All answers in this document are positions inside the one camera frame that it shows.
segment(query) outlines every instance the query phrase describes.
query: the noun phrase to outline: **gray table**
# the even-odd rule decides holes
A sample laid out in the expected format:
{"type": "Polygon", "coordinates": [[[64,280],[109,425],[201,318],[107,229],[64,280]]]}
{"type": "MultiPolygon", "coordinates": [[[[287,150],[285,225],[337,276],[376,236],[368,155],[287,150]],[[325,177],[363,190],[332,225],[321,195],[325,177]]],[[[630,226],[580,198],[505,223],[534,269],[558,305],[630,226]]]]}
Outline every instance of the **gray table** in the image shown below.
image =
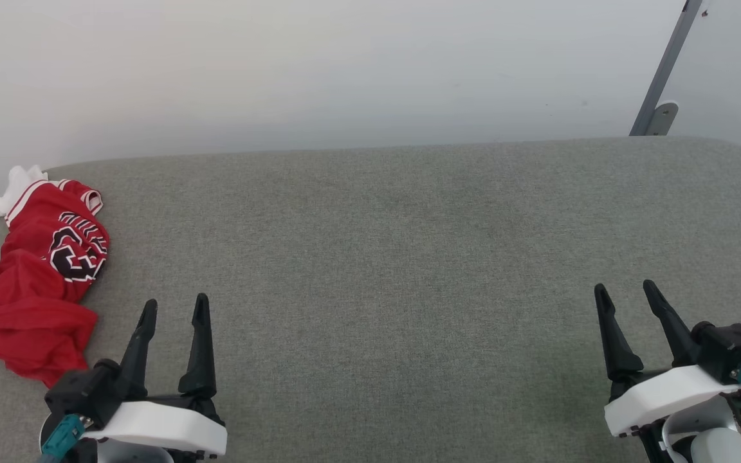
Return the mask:
{"type": "MultiPolygon", "coordinates": [[[[194,297],[214,320],[229,461],[645,461],[612,439],[593,287],[647,367],[642,280],[689,325],[741,322],[741,149],[618,138],[176,156],[59,167],[102,191],[86,355],[160,303],[147,384],[176,391],[194,297]]],[[[6,228],[0,220],[0,245],[6,228]]],[[[0,461],[44,387],[0,363],[0,461]]]]}

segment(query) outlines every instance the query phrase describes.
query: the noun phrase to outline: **red cloth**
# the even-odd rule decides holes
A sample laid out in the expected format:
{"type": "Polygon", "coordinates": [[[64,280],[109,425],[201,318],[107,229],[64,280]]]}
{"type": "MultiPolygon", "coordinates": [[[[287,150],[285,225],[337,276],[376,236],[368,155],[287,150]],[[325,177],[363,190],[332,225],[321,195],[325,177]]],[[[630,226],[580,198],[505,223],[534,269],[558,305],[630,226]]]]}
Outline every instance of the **red cloth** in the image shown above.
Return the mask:
{"type": "Polygon", "coordinates": [[[82,352],[96,314],[78,302],[107,258],[109,237],[94,214],[98,191],[77,181],[38,181],[6,215],[0,258],[0,359],[51,387],[87,369],[82,352]]]}

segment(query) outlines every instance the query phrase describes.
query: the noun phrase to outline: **robotic arm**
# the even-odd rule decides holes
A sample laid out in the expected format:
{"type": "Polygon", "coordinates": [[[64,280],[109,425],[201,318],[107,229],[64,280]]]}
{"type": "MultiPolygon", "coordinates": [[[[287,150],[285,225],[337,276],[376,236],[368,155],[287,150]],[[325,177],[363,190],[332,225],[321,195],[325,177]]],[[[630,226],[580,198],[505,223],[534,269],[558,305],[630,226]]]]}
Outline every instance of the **robotic arm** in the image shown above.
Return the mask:
{"type": "Polygon", "coordinates": [[[50,416],[40,461],[195,463],[224,455],[227,430],[215,412],[214,340],[208,297],[199,294],[194,341],[179,394],[148,396],[147,345],[156,331],[156,301],[139,317],[121,364],[103,359],[65,373],[44,396],[50,416]]]}
{"type": "Polygon", "coordinates": [[[700,322],[689,331],[654,282],[643,287],[673,353],[669,369],[643,372],[608,291],[594,288],[611,434],[639,437],[651,463],[741,463],[741,323],[700,322]]]}

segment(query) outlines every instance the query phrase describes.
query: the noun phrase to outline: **jersey logo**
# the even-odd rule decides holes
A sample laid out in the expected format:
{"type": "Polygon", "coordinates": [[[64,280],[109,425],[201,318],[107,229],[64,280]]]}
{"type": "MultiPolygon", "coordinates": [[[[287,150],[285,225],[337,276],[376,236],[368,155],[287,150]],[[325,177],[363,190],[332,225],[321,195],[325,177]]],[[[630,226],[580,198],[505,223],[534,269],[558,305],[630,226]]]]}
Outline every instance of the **jersey logo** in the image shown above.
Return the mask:
{"type": "Polygon", "coordinates": [[[59,221],[68,226],[53,234],[50,245],[50,266],[68,282],[94,280],[107,254],[107,241],[99,235],[95,224],[74,213],[62,213],[59,221]],[[73,247],[85,249],[77,255],[73,247]]]}

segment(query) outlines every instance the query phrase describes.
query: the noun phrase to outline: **white wall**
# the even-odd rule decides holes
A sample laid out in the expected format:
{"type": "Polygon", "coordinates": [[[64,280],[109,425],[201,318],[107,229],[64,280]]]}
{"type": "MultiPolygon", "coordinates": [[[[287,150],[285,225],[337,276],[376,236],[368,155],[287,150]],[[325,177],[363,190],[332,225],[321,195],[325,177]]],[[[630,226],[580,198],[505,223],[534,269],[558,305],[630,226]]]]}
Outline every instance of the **white wall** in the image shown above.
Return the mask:
{"type": "Polygon", "coordinates": [[[702,3],[662,92],[667,100],[679,104],[668,135],[741,144],[741,0],[702,3]]]}
{"type": "Polygon", "coordinates": [[[0,0],[0,190],[15,164],[623,136],[682,4],[0,0]]]}

